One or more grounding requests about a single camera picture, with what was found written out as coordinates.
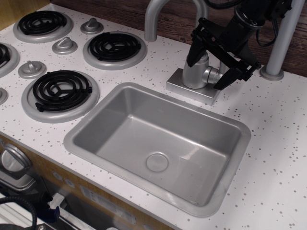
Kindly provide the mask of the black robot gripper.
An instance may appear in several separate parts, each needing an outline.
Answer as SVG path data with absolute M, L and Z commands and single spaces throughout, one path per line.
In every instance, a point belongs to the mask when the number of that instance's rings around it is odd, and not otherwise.
M 257 26 L 239 17 L 233 17 L 227 26 L 218 25 L 204 17 L 199 18 L 199 24 L 191 34 L 188 66 L 194 66 L 209 51 L 229 67 L 214 85 L 216 90 L 223 90 L 236 80 L 247 81 L 261 67 L 248 46 L 256 30 Z

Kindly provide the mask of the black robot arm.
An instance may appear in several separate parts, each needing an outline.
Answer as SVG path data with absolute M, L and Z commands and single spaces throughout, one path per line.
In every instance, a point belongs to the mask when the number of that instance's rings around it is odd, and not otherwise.
M 220 26 L 206 18 L 199 18 L 193 30 L 192 45 L 187 64 L 193 67 L 206 51 L 211 52 L 229 70 L 218 80 L 214 88 L 223 90 L 236 80 L 247 81 L 252 73 L 261 68 L 260 62 L 248 46 L 250 37 L 257 33 L 266 21 L 277 30 L 276 20 L 284 18 L 291 10 L 290 0 L 234 0 L 228 3 L 206 1 L 214 9 L 234 6 L 234 16 L 227 26 Z

